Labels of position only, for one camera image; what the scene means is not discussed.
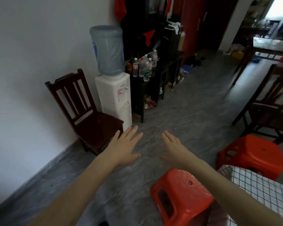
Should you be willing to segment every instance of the gray floor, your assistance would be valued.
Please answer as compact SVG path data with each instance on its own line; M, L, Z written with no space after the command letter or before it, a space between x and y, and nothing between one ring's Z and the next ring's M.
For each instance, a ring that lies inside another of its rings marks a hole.
M169 167L158 155L164 147L161 133L168 130L198 157L214 165L216 153L237 139L243 122L231 122L252 96L272 64L263 60L250 64L234 88L230 89L238 61L209 52L202 67L147 110L144 123L134 124L144 133L135 151L142 157L133 165L111 174L98 190L78 225L98 225L107 220L114 225L162 226L160 213L150 197L150 187ZM0 225L26 225L68 186L94 159L80 146L51 168L13 205L0 211ZM283 175L279 179L283 184Z

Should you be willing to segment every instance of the white wall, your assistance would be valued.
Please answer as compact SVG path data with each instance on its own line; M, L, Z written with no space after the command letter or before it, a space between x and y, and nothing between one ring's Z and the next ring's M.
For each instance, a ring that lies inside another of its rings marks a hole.
M253 0L238 0L230 22L223 35L219 50L227 51L230 48L252 1Z
M114 0L0 0L0 203L76 140L46 81L77 68L94 101L89 28L117 24Z

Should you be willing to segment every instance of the chair backrest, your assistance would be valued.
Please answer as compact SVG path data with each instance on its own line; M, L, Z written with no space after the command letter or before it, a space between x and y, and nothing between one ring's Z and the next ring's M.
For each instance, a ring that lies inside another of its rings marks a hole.
M278 67L276 64L271 65L250 101L251 103L275 107L279 111L283 110L283 67Z
M82 81L90 106L88 106L85 97L83 95L83 92L79 86L79 82L78 82L79 80ZM45 85L47 86L47 88L53 95L54 99L60 106L61 110L63 111L64 115L70 122L73 129L75 129L76 126L75 122L78 119L80 119L83 115L85 115L91 110L93 112L97 112L97 108L95 107L92 95L90 93L82 69L78 69L78 72L76 74L70 73L61 78L56 79L53 84L51 84L50 82L46 82ZM75 115L73 118L69 114L60 96L58 95L57 91L59 90L63 92L67 102L69 103L71 110Z

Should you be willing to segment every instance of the table leg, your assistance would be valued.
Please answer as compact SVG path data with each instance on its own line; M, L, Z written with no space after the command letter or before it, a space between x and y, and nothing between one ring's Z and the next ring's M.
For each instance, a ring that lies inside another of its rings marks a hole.
M236 84L237 80L239 79L240 75L243 73L244 69L246 68L246 66L248 65L248 63L250 62L254 54L255 54L255 51L250 51L248 54L246 54L245 60L243 61L243 64L241 65L241 69L232 84L233 86Z

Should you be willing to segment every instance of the dark wooden chair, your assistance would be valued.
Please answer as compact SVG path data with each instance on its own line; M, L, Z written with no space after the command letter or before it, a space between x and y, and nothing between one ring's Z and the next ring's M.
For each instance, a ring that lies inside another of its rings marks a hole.
M79 80L82 81L90 106L79 86ZM85 151L90 150L98 155L117 130L123 132L122 120L97 111L82 69L78 69L76 74L70 73L56 79L53 84L46 82L45 85L60 106ZM71 117L58 95L59 90L64 94L74 117Z
M245 124L245 131L241 136L250 133L275 138L274 143L283 142L283 67L273 64L262 83L257 88L249 102L235 118L232 125L235 125L241 118ZM245 113L249 112L251 123L248 124ZM278 136L259 132L259 129L266 127L274 129Z

